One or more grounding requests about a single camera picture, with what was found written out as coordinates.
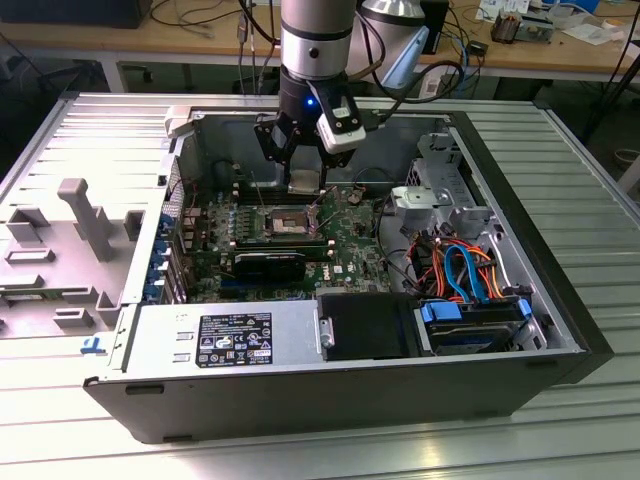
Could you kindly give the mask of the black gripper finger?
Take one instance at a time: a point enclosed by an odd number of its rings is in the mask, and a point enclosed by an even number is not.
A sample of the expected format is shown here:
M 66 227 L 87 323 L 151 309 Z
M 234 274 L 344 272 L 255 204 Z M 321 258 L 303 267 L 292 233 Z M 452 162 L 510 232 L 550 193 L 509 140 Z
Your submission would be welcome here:
M 283 184 L 291 180 L 291 159 L 299 144 L 300 126 L 285 113 L 259 114 L 254 124 L 254 133 L 267 161 L 283 167 Z
M 353 151 L 345 151 L 336 154 L 327 152 L 324 148 L 319 148 L 318 152 L 321 159 L 320 184 L 325 184 L 330 169 L 344 168 L 350 162 Z

